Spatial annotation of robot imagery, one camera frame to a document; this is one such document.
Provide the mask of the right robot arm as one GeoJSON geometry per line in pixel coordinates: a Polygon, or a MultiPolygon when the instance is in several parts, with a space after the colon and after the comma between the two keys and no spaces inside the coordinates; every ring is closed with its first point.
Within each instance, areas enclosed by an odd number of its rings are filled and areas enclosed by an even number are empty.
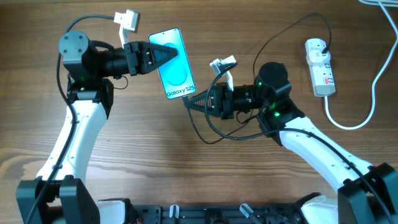
{"type": "Polygon", "coordinates": [[[386,163],[375,167],[324,135],[296,107],[291,88],[284,64],[268,62],[252,85],[229,90],[214,80],[207,91],[183,102],[206,118],[231,119],[257,109],[260,134],[299,155],[329,183],[337,198],[304,197],[297,202],[295,223],[397,223],[397,171],[386,163]]]}

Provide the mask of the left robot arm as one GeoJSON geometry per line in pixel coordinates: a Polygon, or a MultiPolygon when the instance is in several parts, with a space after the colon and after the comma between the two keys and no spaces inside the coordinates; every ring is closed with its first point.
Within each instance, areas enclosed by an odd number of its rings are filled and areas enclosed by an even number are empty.
{"type": "Polygon", "coordinates": [[[95,202],[85,185],[96,138],[109,118],[113,78],[147,74],[175,58],[173,47],[129,42],[121,48],[90,40],[80,31],[60,39],[58,65],[68,70],[62,93],[67,115],[57,142],[33,180],[23,180],[16,199],[24,223],[126,223],[128,200],[95,202]]]}

